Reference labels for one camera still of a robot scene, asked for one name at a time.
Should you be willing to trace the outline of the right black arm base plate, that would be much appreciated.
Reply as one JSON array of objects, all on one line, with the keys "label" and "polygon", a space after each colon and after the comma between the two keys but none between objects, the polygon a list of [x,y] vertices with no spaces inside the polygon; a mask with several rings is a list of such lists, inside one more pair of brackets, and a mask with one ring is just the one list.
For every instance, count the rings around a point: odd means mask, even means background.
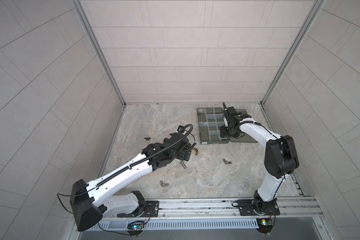
[{"label": "right black arm base plate", "polygon": [[270,202],[264,202],[262,199],[236,200],[232,202],[232,207],[238,208],[241,216],[278,216],[280,210],[276,200]]}]

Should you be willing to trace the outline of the clear compartment organizer box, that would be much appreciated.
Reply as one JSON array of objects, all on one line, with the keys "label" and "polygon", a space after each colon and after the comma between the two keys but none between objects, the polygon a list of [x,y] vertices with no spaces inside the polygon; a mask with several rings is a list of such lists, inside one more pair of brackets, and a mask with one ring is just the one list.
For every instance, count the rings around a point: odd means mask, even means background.
[{"label": "clear compartment organizer box", "polygon": [[221,126],[224,122],[224,109],[217,107],[197,108],[200,142],[202,145],[228,143],[257,143],[251,136],[241,133],[239,138],[222,138]]}]

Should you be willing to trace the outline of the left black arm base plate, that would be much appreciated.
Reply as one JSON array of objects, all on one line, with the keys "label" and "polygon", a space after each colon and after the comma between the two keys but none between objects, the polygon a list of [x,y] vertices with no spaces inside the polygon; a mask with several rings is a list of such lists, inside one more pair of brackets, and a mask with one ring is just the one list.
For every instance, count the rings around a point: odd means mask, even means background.
[{"label": "left black arm base plate", "polygon": [[146,201],[144,207],[138,206],[138,208],[131,214],[117,214],[118,218],[139,218],[139,217],[157,217],[159,212],[159,201]]}]

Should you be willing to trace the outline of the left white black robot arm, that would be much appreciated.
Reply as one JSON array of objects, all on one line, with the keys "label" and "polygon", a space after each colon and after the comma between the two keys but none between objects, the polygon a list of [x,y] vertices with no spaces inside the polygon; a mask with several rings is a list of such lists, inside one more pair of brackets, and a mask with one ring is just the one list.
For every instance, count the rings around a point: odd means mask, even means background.
[{"label": "left white black robot arm", "polygon": [[77,230],[86,231],[103,217],[139,217],[144,214],[147,202],[140,191],[118,197],[113,195],[175,159],[188,161],[194,147],[187,134],[175,132],[163,143],[149,144],[128,163],[107,175],[89,182],[76,181],[69,197]]}]

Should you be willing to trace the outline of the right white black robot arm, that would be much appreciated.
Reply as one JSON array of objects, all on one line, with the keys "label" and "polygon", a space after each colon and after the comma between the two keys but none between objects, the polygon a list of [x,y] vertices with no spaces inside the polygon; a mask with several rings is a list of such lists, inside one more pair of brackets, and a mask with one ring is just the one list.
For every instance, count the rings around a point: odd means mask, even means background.
[{"label": "right white black robot arm", "polygon": [[250,115],[239,113],[223,103],[225,125],[220,127],[221,137],[238,138],[247,134],[265,148],[266,176],[254,193],[253,209],[258,215],[269,213],[276,207],[277,193],[282,183],[299,167],[294,139],[268,130]]}]

